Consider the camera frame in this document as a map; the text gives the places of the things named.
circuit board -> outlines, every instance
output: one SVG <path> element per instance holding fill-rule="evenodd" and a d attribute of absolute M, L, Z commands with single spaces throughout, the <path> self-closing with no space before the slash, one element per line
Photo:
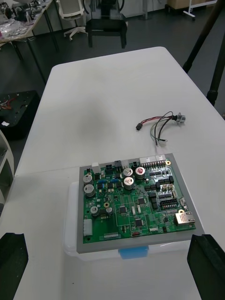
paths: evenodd
<path fill-rule="evenodd" d="M 82 186 L 83 244 L 196 229 L 169 157 L 94 164 Z"/>

connector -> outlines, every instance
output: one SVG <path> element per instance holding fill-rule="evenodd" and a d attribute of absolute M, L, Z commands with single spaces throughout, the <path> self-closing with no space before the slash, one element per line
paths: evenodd
<path fill-rule="evenodd" d="M 142 123 L 138 123 L 136 126 L 137 131 L 139 131 L 140 129 L 142 129 L 143 124 Z"/>
<path fill-rule="evenodd" d="M 176 121 L 178 124 L 184 123 L 186 120 L 186 116 L 179 113 L 176 116 L 172 116 L 172 120 Z"/>

floor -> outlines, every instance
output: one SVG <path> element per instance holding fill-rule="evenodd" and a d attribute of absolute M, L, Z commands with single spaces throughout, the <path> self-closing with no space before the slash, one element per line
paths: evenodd
<path fill-rule="evenodd" d="M 56 38 L 60 52 L 56 53 L 48 35 L 39 36 L 32 41 L 41 68 L 48 78 L 51 68 L 57 64 L 76 60 L 104 56 L 114 53 L 163 46 L 182 66 L 187 60 L 212 8 L 203 8 L 195 12 L 196 21 L 185 15 L 166 14 L 164 10 L 151 13 L 151 19 L 141 21 L 137 17 L 128 20 L 127 47 L 122 49 L 118 37 L 94 37 L 93 48 L 88 47 L 87 36 L 78 34 L 70 42 L 61 32 Z M 209 90 L 218 52 L 224 34 L 225 11 L 217 20 L 214 28 L 199 52 L 189 76 L 203 94 Z M 40 97 L 44 84 L 29 52 L 26 43 L 19 44 L 25 62 L 20 62 L 11 45 L 3 46 L 0 51 L 0 92 L 36 90 Z M 225 112 L 225 73 L 219 88 L 215 108 L 220 114 Z M 10 141 L 17 167 L 26 139 Z"/>

black connector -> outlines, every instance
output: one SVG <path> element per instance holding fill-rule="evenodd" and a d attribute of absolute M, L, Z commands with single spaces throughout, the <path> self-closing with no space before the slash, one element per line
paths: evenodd
<path fill-rule="evenodd" d="M 142 129 L 143 124 L 142 123 L 138 123 L 136 126 L 136 129 L 139 131 L 140 129 Z"/>

black tripod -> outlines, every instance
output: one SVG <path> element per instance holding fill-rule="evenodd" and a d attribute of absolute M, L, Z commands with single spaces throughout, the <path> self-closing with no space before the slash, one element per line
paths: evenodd
<path fill-rule="evenodd" d="M 215 24 L 217 18 L 219 17 L 219 14 L 222 11 L 224 6 L 225 6 L 225 0 L 217 0 L 215 6 L 213 8 L 213 11 L 212 11 L 207 23 L 205 24 L 188 60 L 186 61 L 186 63 L 183 66 L 183 69 L 186 73 L 190 70 L 194 59 L 196 58 L 207 35 L 210 33 L 210 30 L 212 29 L 213 25 Z M 224 34 L 223 41 L 222 41 L 222 44 L 220 47 L 219 56 L 218 56 L 217 64 L 216 64 L 215 71 L 213 74 L 210 90 L 207 93 L 207 99 L 213 106 L 215 105 L 215 101 L 218 96 L 218 88 L 219 88 L 221 77 L 223 75 L 224 67 L 225 67 L 225 34 Z"/>

